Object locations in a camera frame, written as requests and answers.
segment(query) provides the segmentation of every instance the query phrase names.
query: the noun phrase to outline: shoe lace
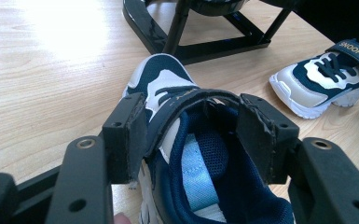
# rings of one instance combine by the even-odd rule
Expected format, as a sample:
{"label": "shoe lace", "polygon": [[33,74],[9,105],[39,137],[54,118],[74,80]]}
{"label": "shoe lace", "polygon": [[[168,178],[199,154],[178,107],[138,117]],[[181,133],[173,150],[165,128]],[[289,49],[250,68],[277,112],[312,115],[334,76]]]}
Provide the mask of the shoe lace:
{"label": "shoe lace", "polygon": [[343,73],[346,70],[352,77],[356,76],[356,72],[353,68],[339,64],[337,56],[335,54],[329,54],[328,57],[331,61],[328,61],[326,58],[322,59],[323,63],[317,62],[316,66],[319,67],[319,71],[325,77],[330,77],[334,82],[338,82],[336,75],[339,75],[342,79],[346,79],[347,76]]}
{"label": "shoe lace", "polygon": [[181,92],[191,91],[191,90],[195,90],[195,89],[199,89],[199,88],[200,87],[197,87],[197,86],[166,87],[166,88],[162,88],[162,89],[159,89],[158,91],[156,91],[155,96],[159,95],[162,92],[167,92],[167,94],[165,94],[165,95],[161,96],[161,98],[159,98],[159,105],[161,105],[165,101],[173,98],[174,96],[178,95]]}

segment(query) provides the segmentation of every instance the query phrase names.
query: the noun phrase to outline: wooden table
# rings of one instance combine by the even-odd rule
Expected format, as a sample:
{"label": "wooden table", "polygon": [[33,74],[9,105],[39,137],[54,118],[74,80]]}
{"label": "wooden table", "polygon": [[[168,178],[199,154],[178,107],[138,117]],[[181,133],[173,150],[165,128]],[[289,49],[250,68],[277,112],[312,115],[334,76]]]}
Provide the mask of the wooden table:
{"label": "wooden table", "polygon": [[[169,29],[174,4],[149,9]],[[0,172],[17,183],[61,164],[66,146],[98,134],[132,71],[149,55],[125,21],[121,1],[0,1]],[[242,13],[266,31],[279,9],[247,3]],[[183,44],[239,35],[222,18],[190,14]],[[340,145],[359,168],[359,102],[330,106],[318,119],[296,117],[275,95],[269,76],[324,52],[333,43],[291,14],[266,49],[186,69],[203,88],[246,92],[268,100],[301,129],[300,139]],[[287,198],[286,186],[271,186]],[[115,213],[136,223],[140,190],[114,186]]]}

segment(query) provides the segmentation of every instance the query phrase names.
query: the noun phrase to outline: children's shoe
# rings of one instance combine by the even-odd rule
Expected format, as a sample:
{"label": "children's shoe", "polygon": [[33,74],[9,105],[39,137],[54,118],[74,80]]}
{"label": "children's shoe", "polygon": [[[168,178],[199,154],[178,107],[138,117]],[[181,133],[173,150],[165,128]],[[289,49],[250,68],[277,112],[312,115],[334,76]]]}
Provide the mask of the children's shoe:
{"label": "children's shoe", "polygon": [[269,83],[304,119],[318,118],[331,103],[352,106],[359,99],[359,43],[341,41],[325,54],[285,67]]}
{"label": "children's shoe", "polygon": [[222,102],[238,96],[200,89],[167,54],[138,66],[123,97],[135,92],[148,111],[140,223],[294,223],[235,134],[238,110]]}

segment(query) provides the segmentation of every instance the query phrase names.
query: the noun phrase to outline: sneaker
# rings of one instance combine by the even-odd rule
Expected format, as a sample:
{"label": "sneaker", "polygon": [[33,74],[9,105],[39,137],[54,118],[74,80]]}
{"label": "sneaker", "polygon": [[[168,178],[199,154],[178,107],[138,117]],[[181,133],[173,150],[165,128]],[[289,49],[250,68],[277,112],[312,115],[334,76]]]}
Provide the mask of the sneaker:
{"label": "sneaker", "polygon": [[325,54],[285,67],[269,83],[304,119],[318,118],[331,103],[352,106],[359,99],[359,43],[343,40]]}
{"label": "sneaker", "polygon": [[145,95],[148,120],[139,223],[294,223],[235,134],[238,111],[222,102],[237,96],[200,89],[167,54],[137,67],[123,97],[135,92]]}

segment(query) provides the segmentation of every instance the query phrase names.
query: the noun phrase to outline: black metal frame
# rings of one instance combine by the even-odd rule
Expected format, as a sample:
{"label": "black metal frame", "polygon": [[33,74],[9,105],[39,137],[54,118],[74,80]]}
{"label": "black metal frame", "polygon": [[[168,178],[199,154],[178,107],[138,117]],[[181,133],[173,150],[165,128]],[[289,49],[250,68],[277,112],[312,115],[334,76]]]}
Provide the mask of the black metal frame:
{"label": "black metal frame", "polygon": [[[70,143],[61,167],[18,186],[0,174],[0,223],[112,223],[111,183],[136,178],[145,132],[145,98],[135,93],[120,101],[99,136]],[[268,102],[241,95],[237,135],[267,184],[290,175],[297,223],[359,223],[359,171],[334,143],[299,141],[298,133]]]}
{"label": "black metal frame", "polygon": [[151,54],[168,53],[181,63],[199,63],[253,49],[266,48],[291,10],[283,9],[264,34],[240,12],[224,16],[244,36],[207,43],[180,46],[191,0],[178,0],[170,32],[165,32],[147,11],[150,0],[124,0],[123,14],[132,30],[139,36]]}

